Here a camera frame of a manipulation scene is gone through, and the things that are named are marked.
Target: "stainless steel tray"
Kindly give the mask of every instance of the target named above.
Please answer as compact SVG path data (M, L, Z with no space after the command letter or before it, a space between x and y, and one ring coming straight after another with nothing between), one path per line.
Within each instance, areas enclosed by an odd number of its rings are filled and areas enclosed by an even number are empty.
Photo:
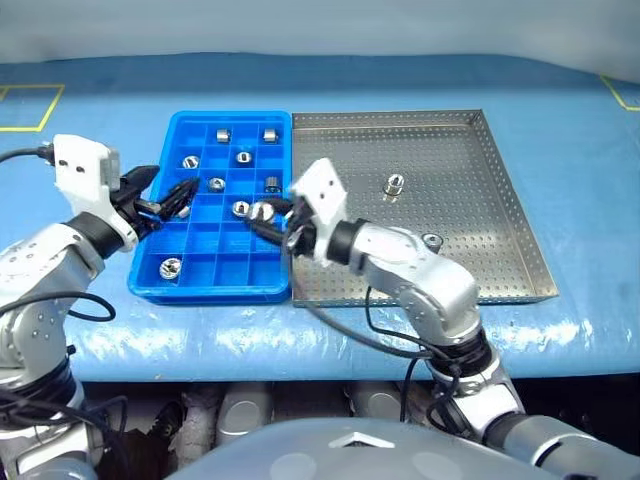
M441 235L440 253L475 276L481 303L558 294L481 110L294 114L295 176L322 157L349 193L350 219ZM382 188L393 173L405 187L391 203ZM345 267L296 259L294 272L318 305L364 302L366 284ZM372 303L394 304L379 292Z

